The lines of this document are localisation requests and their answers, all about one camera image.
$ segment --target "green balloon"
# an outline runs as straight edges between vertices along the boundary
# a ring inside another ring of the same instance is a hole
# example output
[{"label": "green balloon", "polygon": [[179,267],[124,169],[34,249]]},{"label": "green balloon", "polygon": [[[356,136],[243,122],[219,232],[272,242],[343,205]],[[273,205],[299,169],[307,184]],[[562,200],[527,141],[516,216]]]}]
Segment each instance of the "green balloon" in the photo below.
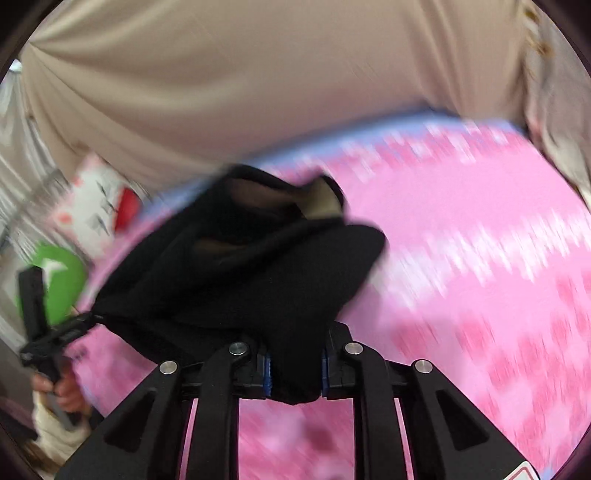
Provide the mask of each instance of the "green balloon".
[{"label": "green balloon", "polygon": [[47,322],[58,325],[70,316],[84,289],[86,267],[72,252],[47,244],[37,247],[31,265],[43,269]]}]

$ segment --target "metal screw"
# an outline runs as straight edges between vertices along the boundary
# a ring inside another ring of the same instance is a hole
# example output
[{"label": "metal screw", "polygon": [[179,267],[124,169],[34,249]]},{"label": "metal screw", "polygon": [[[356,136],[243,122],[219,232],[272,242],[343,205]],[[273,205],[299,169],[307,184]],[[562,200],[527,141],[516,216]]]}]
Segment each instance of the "metal screw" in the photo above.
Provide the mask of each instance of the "metal screw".
[{"label": "metal screw", "polygon": [[422,374],[430,374],[433,371],[433,364],[429,360],[418,360],[414,364],[414,368]]},{"label": "metal screw", "polygon": [[160,373],[164,375],[170,375],[175,373],[177,370],[177,363],[173,362],[172,360],[168,360],[167,362],[163,362],[160,364]]},{"label": "metal screw", "polygon": [[232,355],[244,355],[248,352],[248,345],[244,342],[234,342],[230,345],[229,350]]},{"label": "metal screw", "polygon": [[345,352],[351,355],[359,355],[361,352],[363,352],[363,345],[357,342],[349,342],[347,345],[345,345]]}]

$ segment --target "person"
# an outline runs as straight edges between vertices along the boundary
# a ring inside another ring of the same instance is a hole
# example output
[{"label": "person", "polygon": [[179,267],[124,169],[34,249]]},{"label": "person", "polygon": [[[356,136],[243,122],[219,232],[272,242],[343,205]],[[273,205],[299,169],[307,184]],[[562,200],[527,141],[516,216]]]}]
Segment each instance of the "person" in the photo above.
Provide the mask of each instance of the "person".
[{"label": "person", "polygon": [[[72,360],[64,357],[61,365],[61,379],[55,385],[45,376],[35,373],[31,379],[33,388],[33,423],[38,434],[37,440],[25,449],[35,457],[33,465],[44,478],[44,474],[55,474],[66,460],[90,435],[90,421],[93,407],[85,399],[72,367]],[[57,397],[57,404],[68,413],[81,413],[82,420],[72,431],[67,431],[51,409],[48,394]]]}]

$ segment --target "sticker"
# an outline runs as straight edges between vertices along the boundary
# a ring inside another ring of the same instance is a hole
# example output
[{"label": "sticker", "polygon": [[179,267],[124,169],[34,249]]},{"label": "sticker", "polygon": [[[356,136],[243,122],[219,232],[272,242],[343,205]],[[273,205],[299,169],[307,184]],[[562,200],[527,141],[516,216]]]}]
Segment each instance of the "sticker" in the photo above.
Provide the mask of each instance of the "sticker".
[{"label": "sticker", "polygon": [[540,480],[529,462],[523,462],[505,480]]}]

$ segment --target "hand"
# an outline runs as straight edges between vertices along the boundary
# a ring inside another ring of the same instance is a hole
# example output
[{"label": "hand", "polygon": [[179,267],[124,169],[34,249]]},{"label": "hand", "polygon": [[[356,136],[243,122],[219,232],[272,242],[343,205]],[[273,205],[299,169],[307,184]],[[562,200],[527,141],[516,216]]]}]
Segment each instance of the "hand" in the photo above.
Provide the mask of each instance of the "hand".
[{"label": "hand", "polygon": [[[57,404],[63,411],[68,413],[80,412],[84,415],[90,415],[92,406],[86,401],[74,371],[72,370],[72,362],[68,358],[64,358],[61,368],[61,379],[55,385],[51,383],[46,377],[41,374],[33,375],[31,385],[33,390],[42,394],[50,392],[55,393],[57,397]],[[45,395],[43,404],[48,408]]]}]

